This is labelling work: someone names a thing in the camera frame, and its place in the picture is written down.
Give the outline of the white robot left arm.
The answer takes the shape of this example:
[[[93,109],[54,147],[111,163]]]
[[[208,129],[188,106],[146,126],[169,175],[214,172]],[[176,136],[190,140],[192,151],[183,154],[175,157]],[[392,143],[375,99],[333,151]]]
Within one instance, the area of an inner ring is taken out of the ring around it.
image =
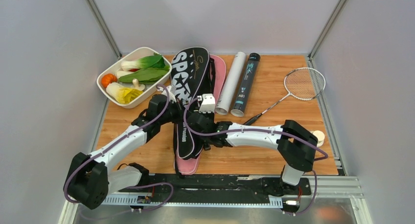
[[[89,209],[99,207],[109,194],[133,187],[148,189],[150,179],[138,164],[113,171],[127,155],[156,136],[161,126],[183,118],[183,107],[174,97],[154,95],[139,116],[118,137],[90,154],[76,154],[70,164],[63,192],[67,201]]]

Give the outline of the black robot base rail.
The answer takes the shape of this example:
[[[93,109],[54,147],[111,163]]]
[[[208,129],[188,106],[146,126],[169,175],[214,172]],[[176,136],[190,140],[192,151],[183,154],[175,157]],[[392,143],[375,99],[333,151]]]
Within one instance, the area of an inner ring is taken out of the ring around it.
[[[269,197],[311,195],[310,182],[301,178],[299,185],[284,185],[279,177],[248,175],[146,173],[135,188],[153,196],[154,202],[265,204]]]

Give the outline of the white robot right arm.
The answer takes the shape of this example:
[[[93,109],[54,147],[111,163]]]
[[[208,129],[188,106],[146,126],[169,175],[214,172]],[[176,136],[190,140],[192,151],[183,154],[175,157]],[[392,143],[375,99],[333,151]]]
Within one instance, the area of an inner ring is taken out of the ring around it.
[[[304,173],[313,171],[318,139],[294,120],[269,127],[247,126],[230,121],[214,122],[200,113],[184,117],[188,130],[215,147],[253,146],[278,151],[286,164],[279,187],[291,194]]]

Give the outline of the black racket cover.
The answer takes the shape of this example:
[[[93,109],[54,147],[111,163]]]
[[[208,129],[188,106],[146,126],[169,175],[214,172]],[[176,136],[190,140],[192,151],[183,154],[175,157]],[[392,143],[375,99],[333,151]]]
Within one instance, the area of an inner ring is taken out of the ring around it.
[[[183,107],[196,96],[212,92],[209,61],[209,51],[201,46],[185,48],[173,57],[171,84],[176,87],[175,97]],[[179,158],[197,158],[203,143],[187,129],[183,117],[175,125],[175,133],[178,137],[176,142]]]

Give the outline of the pink racket cover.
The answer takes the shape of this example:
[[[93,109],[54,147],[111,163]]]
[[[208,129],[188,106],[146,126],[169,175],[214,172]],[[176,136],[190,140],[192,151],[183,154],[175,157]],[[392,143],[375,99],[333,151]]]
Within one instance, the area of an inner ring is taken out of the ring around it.
[[[214,87],[213,87],[213,96],[215,98],[215,101],[217,102],[221,94],[222,87],[224,85],[227,68],[222,58],[216,55],[212,55],[212,54],[210,55],[209,67],[213,68],[213,70],[210,71],[209,73],[210,73],[210,77],[213,78],[215,82]],[[200,154],[203,149],[199,151],[199,154],[196,156],[196,158],[189,158],[189,159],[179,158],[178,140],[181,139],[181,135],[178,135],[177,132],[178,132],[178,128],[175,125],[174,127],[175,137],[173,141],[174,142],[174,153],[175,153],[175,164],[174,164],[175,171],[176,173],[178,173],[179,176],[180,175],[183,175],[183,176],[193,175],[198,169],[198,165],[200,161]]]

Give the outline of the white racket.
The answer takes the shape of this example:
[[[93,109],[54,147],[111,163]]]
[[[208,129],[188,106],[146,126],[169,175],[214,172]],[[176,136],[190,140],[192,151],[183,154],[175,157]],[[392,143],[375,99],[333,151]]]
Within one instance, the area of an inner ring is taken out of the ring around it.
[[[320,96],[326,86],[325,77],[316,69],[311,67],[300,67],[287,73],[284,77],[283,85],[287,94],[268,107],[261,113],[251,117],[249,120],[243,123],[243,125],[252,125],[262,115],[271,110],[281,101],[289,96],[301,101],[310,101]]]

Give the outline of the black shuttlecock tube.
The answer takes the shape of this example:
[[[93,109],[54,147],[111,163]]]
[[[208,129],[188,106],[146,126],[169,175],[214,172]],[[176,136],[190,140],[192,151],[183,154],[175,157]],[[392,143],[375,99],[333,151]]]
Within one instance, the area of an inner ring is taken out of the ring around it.
[[[242,80],[238,87],[235,103],[231,110],[231,114],[234,116],[244,116],[260,58],[261,56],[257,53],[251,53],[248,57]]]

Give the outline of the white shuttlecock tube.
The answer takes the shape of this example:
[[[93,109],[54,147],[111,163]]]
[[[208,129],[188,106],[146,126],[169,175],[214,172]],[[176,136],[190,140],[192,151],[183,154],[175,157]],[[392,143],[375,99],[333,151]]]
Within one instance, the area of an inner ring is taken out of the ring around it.
[[[226,77],[221,95],[218,99],[215,109],[216,113],[220,115],[228,114],[245,60],[246,53],[237,52]]]

